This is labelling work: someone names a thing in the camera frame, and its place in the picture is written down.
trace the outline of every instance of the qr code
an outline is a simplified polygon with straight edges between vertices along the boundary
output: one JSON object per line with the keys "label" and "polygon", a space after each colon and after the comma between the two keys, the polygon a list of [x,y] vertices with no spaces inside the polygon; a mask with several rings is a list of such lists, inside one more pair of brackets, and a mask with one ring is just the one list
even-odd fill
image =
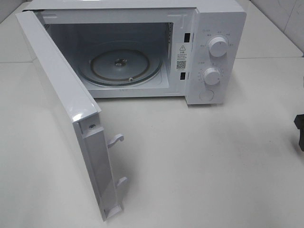
{"label": "qr code", "polygon": [[186,68],[186,61],[177,61],[176,69],[185,69]]}

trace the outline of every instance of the warning label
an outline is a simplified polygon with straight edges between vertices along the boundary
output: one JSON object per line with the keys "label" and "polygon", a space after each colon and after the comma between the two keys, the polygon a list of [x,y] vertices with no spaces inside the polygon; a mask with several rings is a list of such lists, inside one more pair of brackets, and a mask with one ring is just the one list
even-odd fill
{"label": "warning label", "polygon": [[191,52],[190,44],[178,43],[176,44],[176,70],[187,70],[187,55]]}

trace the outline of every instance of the sticker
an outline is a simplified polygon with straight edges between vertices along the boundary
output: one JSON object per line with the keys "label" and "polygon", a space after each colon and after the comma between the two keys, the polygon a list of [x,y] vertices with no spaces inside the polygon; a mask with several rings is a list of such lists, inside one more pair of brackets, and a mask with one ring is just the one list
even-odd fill
{"label": "sticker", "polygon": [[176,44],[176,61],[175,70],[176,71],[187,71],[188,60],[191,53],[191,43],[177,43]]}

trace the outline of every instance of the control knob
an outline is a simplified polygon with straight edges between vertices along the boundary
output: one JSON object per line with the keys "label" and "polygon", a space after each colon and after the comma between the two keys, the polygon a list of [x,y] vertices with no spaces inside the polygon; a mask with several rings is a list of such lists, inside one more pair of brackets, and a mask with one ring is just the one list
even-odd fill
{"label": "control knob", "polygon": [[220,81],[221,73],[216,68],[208,68],[203,73],[204,81],[207,85],[215,85]]}
{"label": "control knob", "polygon": [[214,57],[221,57],[226,54],[228,41],[224,37],[214,37],[209,42],[209,52]]}

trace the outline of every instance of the glass turntable plate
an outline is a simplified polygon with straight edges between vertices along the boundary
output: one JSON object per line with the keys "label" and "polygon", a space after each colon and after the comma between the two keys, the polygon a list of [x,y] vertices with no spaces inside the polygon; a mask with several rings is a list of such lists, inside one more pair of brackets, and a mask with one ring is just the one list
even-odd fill
{"label": "glass turntable plate", "polygon": [[126,86],[152,78],[162,66],[155,46],[133,41],[113,41],[79,53],[81,75],[99,85]]}

